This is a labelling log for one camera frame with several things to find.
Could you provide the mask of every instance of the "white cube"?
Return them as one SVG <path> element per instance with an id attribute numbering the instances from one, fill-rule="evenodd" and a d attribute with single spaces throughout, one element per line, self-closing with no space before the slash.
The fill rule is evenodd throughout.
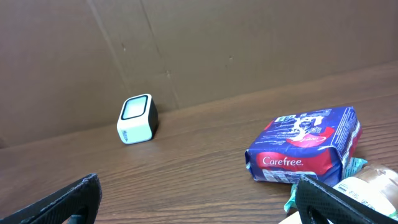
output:
<path id="1" fill-rule="evenodd" d="M 157 110 L 152 96 L 143 94 L 124 102 L 117 129 L 124 144 L 134 144 L 151 140 L 157 123 Z"/>

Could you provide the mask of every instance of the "wooden table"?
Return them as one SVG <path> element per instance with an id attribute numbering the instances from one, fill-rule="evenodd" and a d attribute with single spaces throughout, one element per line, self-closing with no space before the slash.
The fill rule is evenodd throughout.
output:
<path id="1" fill-rule="evenodd" d="M 161 114 L 142 144 L 110 125 L 1 149 L 0 217 L 96 172 L 98 223 L 278 223 L 290 185 L 253 181 L 245 149 L 275 116 L 341 105 L 363 125 L 355 156 L 398 170 L 392 62 Z"/>

